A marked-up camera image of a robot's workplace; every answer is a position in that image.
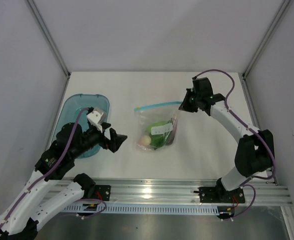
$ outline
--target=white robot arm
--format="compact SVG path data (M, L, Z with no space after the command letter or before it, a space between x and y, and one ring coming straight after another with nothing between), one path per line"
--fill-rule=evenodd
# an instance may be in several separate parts
M78 124L80 114L88 110L89 129L82 132ZM40 204L44 196L74 167L74 160L100 145L115 153L127 139L110 129L110 139L104 136L105 129L111 125L103 122L105 113L99 108L85 108L75 123L68 123L57 133L57 139L46 150L24 189L0 215L0 240L34 239L38 231L67 205L80 199L94 199L95 182L82 173L52 199Z
M208 78L193 78L193 88L187 89L179 109L191 113L198 109L206 112L220 122L238 143L235 167L226 176L218 179L216 187L199 188L202 203L232 203L232 196L241 191L239 187L249 181L251 176L272 167L272 158L268 151L274 155L271 132L261 131L245 123L228 107L223 95L213 94Z

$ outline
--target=teal plastic tray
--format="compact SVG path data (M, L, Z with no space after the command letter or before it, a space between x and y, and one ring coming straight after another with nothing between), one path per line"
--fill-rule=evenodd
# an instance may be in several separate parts
M61 114L59 116L59 120L57 122L54 137L53 137L52 141L54 141L56 139L57 133L61 131L62 127L65 124L74 123L77 119L79 112L82 109L89 108L89 107L102 109L107 114L107 117L105 120L105 121L107 121L110 103L109 103L109 100L105 96L99 95L99 94L95 94L95 95L76 94L76 95L73 95L73 96L69 97L66 100L65 104L63 105L63 108L62 108ZM82 131L86 131L89 128L86 112L82 113L80 120L79 120L79 124L82 127ZM84 154L82 154L78 158L83 159L83 158L91 157L91 156L97 154L99 150L100 150L100 146L98 146L98 145L94 146L92 149L85 152Z

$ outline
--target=ziploc bag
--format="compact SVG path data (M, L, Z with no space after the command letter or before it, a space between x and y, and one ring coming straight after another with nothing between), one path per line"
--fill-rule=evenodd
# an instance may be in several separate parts
M136 145L154 151L172 145L175 139L180 101L164 102L134 109L138 121Z

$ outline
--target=metal frame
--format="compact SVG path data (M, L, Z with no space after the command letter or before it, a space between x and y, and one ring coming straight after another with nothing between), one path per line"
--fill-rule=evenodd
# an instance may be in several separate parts
M41 16L34 0L25 0L26 4L28 5L30 12L35 18L36 23L38 24L45 40L49 48L51 49L53 55L55 56L56 60L58 61L61 70L67 77L67 82L63 91L63 94L60 98L59 108L57 110L56 118L53 122L51 134L48 138L48 144L51 141L55 124L59 117L59 112L62 107L65 91L68 86L68 80L70 77L70 72ZM243 92L246 98L246 102L248 105L248 109L250 112L250 116L252 119L253 124L256 127L259 127L258 118L250 97L250 92L246 83L247 76L249 75L250 71L259 60L259 57L263 53L264 49L266 48L268 42L270 41L273 33L275 32L276 28L279 26L280 21L282 20L283 16L285 15L286 11L288 10L292 0L284 0L279 7L275 17L268 27L267 32L265 33L263 39L261 40L258 48L256 49L251 61L249 62L247 68L245 69L242 77L240 78ZM60 182L60 185L56 186L52 191L48 193L46 198L50 198L56 191L61 190L61 188L66 187L66 185L70 182L71 179L66 178ZM173 214L179 214L175 212L177 209L178 211L183 211L179 206L188 206L188 207L195 207L199 208L207 208L211 206L212 208L216 207L216 205L212 204L200 204L199 196L193 193L194 190L197 190L199 186L214 186L215 180L207 180L207 181L168 181L168 180L148 180L148 179L96 179L95 180L98 184L109 184L112 186L112 194L110 198L110 202L108 205L112 206L133 206L134 204L139 204L140 206L147 204L148 206L152 205L153 207L158 206L158 209L164 209L166 206L173 210ZM290 239L294 239L294 214L292 209L292 202L289 196L288 189L283 186L277 186L276 182L252 182L254 187L257 189L257 197L255 200L255 206L281 206L283 216L285 219L286 227L290 236ZM252 192L250 189L244 188L244 193L246 197L251 199ZM111 213L123 213L123 210L119 210L123 208L110 208L108 209Z
M44 200L52 198L68 186L72 178L63 178L46 195ZM197 193L198 187L214 187L216 180L154 180L154 179L107 179L95 178L97 185L110 185L110 204L139 204L139 205L197 205L197 206L226 206L225 203L200 203ZM250 182L256 189L254 206L292 206L288 188L266 184L264 181ZM250 204L253 191L251 188L243 188L247 198L247 206Z
M279 26L282 18L285 16L291 3L292 3L292 0L284 0L282 2L281 6L279 7L275 17L273 18L270 26L268 27L267 32L265 33L264 37L262 38L260 44L258 45L258 48L256 49L253 57L251 58L248 66L246 67L246 70L243 73L243 78L245 80L247 79L247 76L249 75L250 71L252 70L252 68L254 67L256 62L258 61L259 57L261 56L261 54L265 50L268 42L270 41L270 39L271 39L272 35L274 34L274 32L276 31L277 27Z
M46 24L45 21L43 20L43 17L41 16L39 9L34 2L34 0L25 0L27 6L30 9L31 14L35 18L36 23L39 26L40 31L42 32L45 40L47 41L47 44L49 48L51 49L53 55L55 56L56 60L58 61L58 64L60 65L61 70L63 73L66 75L66 77L70 76L70 72L68 71L68 68L57 48L57 45L55 44Z

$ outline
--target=black bracket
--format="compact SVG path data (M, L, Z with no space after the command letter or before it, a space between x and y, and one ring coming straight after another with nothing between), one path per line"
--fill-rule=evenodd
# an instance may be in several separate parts
M33 221L32 218L29 218L25 228L21 232L12 235L9 235L7 231L0 230L0 240L34 240L38 235L38 223L38 221Z
M241 188L226 191L224 195L219 195L215 186L201 186L199 191L194 191L194 193L199 194L200 202L204 204L232 204L232 196L235 196L240 204L246 202Z
M96 185L95 191L101 195L103 201L109 201L111 195L110 185Z
M213 94L208 78L193 79L193 88L187 88L186 96L179 110L194 113L198 108L210 116L211 106L224 101L225 97L220 93Z

